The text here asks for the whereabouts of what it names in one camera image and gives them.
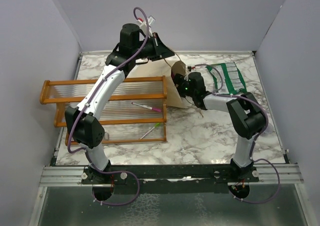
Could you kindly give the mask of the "beige paper bag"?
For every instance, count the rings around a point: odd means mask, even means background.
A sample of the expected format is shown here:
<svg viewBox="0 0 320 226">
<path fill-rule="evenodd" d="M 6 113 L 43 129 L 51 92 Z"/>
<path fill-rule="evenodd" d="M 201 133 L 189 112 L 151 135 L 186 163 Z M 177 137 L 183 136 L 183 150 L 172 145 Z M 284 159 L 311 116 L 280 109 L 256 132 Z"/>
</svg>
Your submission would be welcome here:
<svg viewBox="0 0 320 226">
<path fill-rule="evenodd" d="M 167 89 L 166 105 L 181 109 L 192 108 L 193 111 L 202 116 L 203 113 L 201 110 L 192 106 L 189 100 L 183 100 L 179 96 L 178 90 L 172 80 L 172 73 L 180 73 L 185 76 L 187 75 L 188 66 L 194 66 L 200 63 L 205 63 L 205 61 L 201 59 L 199 55 L 175 55 L 164 60 L 150 61 L 146 64 L 136 65 L 128 77 L 165 76 Z"/>
</svg>

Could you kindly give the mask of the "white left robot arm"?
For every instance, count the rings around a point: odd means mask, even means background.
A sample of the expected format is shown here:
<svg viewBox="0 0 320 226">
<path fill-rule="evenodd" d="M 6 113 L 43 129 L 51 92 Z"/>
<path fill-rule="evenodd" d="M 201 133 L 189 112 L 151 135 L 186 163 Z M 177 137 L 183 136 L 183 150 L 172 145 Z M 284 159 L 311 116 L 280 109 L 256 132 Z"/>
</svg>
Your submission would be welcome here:
<svg viewBox="0 0 320 226">
<path fill-rule="evenodd" d="M 99 122 L 105 105 L 136 66 L 136 60 L 146 58 L 156 61 L 171 56 L 174 56 L 174 52 L 162 43 L 157 33 L 152 32 L 148 20 L 138 19 L 136 23 L 124 24 L 119 43 L 106 58 L 93 88 L 76 107 L 69 106 L 65 110 L 69 134 L 67 150 L 74 153 L 71 141 L 81 145 L 90 166 L 94 168 L 93 177 L 97 182 L 106 183 L 111 176 L 108 169 L 111 163 L 102 145 L 105 130 Z"/>
</svg>

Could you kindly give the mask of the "green snack bag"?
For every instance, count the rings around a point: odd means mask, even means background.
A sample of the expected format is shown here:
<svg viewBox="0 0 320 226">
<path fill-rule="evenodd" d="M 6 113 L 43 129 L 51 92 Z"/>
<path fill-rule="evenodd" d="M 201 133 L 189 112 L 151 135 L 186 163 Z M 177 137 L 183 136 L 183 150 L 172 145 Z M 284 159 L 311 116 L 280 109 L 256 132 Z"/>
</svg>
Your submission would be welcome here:
<svg viewBox="0 0 320 226">
<path fill-rule="evenodd" d="M 207 65 L 206 69 L 213 78 L 215 93 L 225 95 L 247 93 L 244 78 L 234 62 Z"/>
</svg>

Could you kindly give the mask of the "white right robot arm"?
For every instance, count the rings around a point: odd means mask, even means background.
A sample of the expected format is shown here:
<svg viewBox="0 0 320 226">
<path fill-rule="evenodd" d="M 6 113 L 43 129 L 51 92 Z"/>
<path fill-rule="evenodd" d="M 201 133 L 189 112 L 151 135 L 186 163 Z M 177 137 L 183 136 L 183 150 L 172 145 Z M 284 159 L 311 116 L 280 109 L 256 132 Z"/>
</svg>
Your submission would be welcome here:
<svg viewBox="0 0 320 226">
<path fill-rule="evenodd" d="M 229 175 L 236 182 L 242 181 L 248 175 L 246 168 L 253 164 L 256 140 L 269 125 L 265 110 L 250 92 L 227 95 L 207 91 L 199 72 L 192 72 L 188 76 L 177 73 L 173 81 L 179 95 L 183 98 L 190 97 L 197 108 L 229 113 L 238 134 L 235 155 L 231 160 L 235 166 L 230 168 Z"/>
</svg>

